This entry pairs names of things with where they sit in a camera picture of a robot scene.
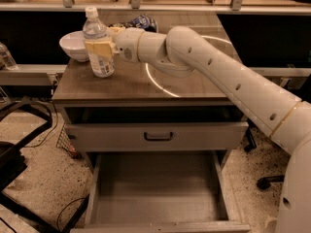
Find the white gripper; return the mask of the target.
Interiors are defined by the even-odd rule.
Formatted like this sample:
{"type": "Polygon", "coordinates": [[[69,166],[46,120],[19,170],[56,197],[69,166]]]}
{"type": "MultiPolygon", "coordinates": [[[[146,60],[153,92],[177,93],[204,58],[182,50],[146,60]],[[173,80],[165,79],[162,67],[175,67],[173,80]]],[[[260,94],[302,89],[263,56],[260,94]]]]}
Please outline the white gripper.
{"type": "MultiPolygon", "coordinates": [[[[138,62],[138,45],[143,29],[124,27],[109,27],[109,35],[115,38],[115,44],[120,57],[124,61],[138,62]]],[[[89,53],[111,58],[115,54],[115,44],[111,39],[84,39],[86,50],[89,53]]]]}

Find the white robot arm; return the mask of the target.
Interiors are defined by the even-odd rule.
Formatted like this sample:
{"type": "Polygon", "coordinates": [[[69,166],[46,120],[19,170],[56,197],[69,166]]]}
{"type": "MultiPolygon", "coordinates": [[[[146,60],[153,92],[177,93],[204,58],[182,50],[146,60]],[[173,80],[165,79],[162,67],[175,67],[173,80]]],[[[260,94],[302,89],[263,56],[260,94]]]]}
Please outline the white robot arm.
{"type": "Polygon", "coordinates": [[[207,77],[263,134],[291,155],[275,233],[311,233],[311,104],[214,48],[190,28],[166,34],[116,29],[111,37],[86,39],[86,49],[125,61],[146,62],[182,77],[207,77]]]}

